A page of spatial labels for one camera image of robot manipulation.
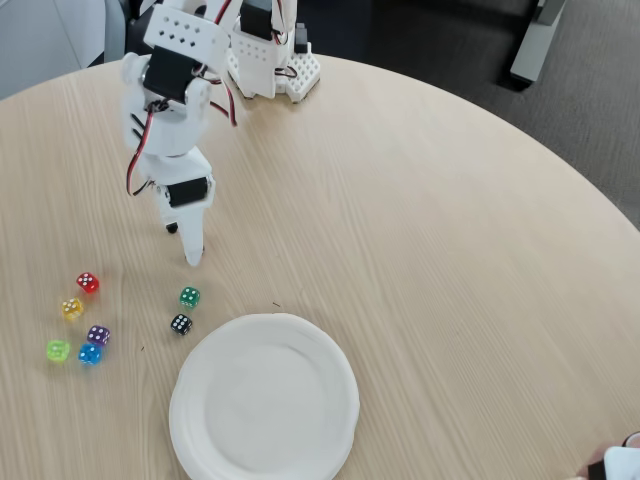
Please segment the person's hand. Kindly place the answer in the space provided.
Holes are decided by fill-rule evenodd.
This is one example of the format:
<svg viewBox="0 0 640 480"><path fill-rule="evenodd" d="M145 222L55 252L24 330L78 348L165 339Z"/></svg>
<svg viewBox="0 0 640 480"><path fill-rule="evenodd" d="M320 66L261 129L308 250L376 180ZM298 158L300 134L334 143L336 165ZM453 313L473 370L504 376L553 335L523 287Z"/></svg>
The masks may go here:
<svg viewBox="0 0 640 480"><path fill-rule="evenodd" d="M574 479L636 480L639 469L639 432L634 432L620 445L598 447Z"/></svg>

